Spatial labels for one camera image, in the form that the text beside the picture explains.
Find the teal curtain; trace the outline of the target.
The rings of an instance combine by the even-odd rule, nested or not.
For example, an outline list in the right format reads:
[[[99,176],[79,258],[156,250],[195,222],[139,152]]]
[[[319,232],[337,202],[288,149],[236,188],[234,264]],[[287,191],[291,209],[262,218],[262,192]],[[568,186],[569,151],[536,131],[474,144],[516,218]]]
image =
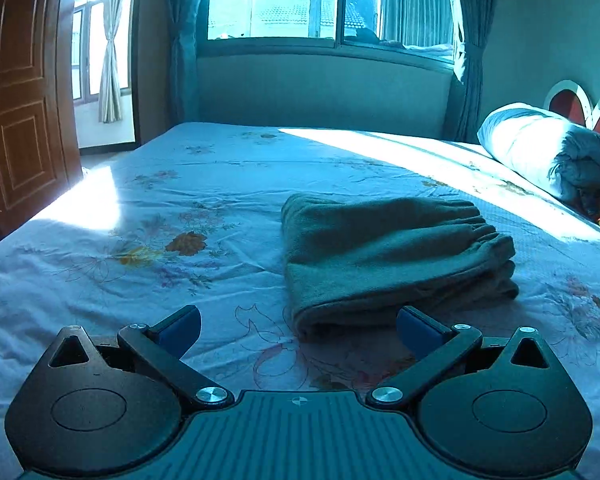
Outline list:
[[[166,0],[169,20],[169,103],[174,125],[199,119],[197,21],[201,0]]]
[[[455,54],[443,133],[451,141],[474,142],[479,128],[483,53],[496,0],[453,0]]]

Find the large bedroom window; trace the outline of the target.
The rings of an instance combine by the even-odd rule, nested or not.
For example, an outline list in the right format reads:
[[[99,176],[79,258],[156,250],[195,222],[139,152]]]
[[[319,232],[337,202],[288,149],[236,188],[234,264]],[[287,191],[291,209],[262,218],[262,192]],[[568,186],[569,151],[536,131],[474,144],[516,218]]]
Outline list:
[[[452,62],[450,46],[405,47],[380,38],[380,0],[204,0],[209,44],[309,44],[363,47]]]

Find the teal right curtain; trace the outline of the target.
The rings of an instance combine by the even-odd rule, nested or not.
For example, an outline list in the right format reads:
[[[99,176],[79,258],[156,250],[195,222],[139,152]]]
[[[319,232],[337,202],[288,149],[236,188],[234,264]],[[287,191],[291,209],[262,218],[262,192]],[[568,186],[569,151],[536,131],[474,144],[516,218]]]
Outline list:
[[[453,0],[455,54],[443,133],[451,141],[474,142],[479,128],[483,53],[496,0]]]

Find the brown wooden door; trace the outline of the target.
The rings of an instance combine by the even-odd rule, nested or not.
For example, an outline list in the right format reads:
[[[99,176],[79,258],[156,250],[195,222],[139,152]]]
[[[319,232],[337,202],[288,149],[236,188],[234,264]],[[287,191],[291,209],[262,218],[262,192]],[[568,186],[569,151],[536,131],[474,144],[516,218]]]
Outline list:
[[[0,0],[0,238],[82,178],[73,0]]]

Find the rolled light blue quilt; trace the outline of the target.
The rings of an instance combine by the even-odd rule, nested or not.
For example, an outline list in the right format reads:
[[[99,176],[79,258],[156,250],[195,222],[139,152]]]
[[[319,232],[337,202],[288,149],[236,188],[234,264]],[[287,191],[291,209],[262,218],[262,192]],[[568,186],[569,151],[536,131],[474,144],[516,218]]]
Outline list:
[[[600,192],[600,134],[558,114],[524,103],[502,106],[477,132],[498,162],[574,205],[582,192]]]

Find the white hallway curtain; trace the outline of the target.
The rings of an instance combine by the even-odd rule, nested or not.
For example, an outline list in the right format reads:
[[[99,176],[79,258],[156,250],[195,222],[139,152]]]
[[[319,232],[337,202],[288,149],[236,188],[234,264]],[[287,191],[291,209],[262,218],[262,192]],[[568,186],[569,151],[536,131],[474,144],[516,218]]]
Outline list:
[[[98,118],[103,124],[112,124],[123,118],[117,51],[114,44],[120,26],[122,3],[123,0],[104,0],[106,48],[98,92]]]

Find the white red headboard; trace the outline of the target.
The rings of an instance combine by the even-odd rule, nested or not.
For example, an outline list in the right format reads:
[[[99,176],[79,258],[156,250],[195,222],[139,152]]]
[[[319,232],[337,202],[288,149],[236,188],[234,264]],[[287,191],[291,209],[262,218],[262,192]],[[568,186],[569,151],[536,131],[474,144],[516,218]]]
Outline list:
[[[543,107],[600,134],[600,98],[591,100],[576,82],[565,79],[554,84],[544,100]]]

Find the teal left curtain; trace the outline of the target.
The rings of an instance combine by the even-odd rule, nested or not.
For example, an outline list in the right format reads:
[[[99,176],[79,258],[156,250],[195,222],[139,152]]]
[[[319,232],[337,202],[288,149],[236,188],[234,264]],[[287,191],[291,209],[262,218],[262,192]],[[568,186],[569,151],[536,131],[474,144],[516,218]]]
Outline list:
[[[199,119],[197,21],[201,0],[166,0],[169,20],[169,103],[174,125]]]

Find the hallway window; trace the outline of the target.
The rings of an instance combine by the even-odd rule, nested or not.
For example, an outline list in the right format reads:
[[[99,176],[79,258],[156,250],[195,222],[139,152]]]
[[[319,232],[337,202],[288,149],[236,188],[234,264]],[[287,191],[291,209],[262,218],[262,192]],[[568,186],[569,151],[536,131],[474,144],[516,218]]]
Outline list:
[[[122,0],[121,18],[114,38],[121,93],[131,93],[131,14],[133,0]],[[104,0],[74,0],[71,41],[72,96],[76,105],[98,97],[107,39]]]

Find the sheer striped window curtain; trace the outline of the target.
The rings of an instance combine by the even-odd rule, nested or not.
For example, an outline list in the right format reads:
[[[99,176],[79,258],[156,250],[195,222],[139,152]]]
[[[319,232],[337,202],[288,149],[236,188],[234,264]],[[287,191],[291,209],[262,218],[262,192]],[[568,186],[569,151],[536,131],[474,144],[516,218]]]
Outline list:
[[[452,0],[380,0],[380,38],[405,47],[453,43]]]

